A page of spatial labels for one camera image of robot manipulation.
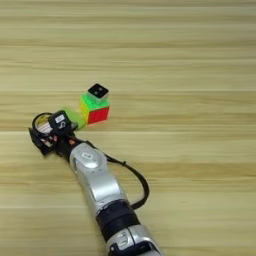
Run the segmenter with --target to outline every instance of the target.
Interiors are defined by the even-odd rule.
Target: red cube face
[[[108,118],[109,107],[91,111],[89,114],[88,124],[104,121]]]

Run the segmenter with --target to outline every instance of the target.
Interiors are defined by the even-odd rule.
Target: yellow cube face
[[[88,123],[89,114],[90,114],[89,109],[82,102],[80,102],[80,109],[81,109],[82,116],[83,116],[84,120],[86,121],[86,123]]]

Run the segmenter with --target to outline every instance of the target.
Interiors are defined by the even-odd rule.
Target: green cube face
[[[108,100],[104,100],[101,103],[97,103],[93,101],[87,94],[83,94],[81,96],[81,100],[83,104],[85,104],[88,107],[89,112],[97,109],[101,109],[101,108],[106,108],[106,107],[109,107],[110,105]]]

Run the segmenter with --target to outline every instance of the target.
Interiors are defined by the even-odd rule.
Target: wooden surface
[[[148,178],[138,215],[166,255],[255,256],[255,14],[254,0],[0,0],[0,255],[105,255],[69,166],[27,131],[99,82],[111,117],[77,136]]]

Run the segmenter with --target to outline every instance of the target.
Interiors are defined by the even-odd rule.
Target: wood grain
[[[254,256],[255,14],[255,0],[0,0],[0,255],[105,255],[69,166],[27,132],[99,82],[110,119],[77,135],[148,178],[138,215],[165,254]]]

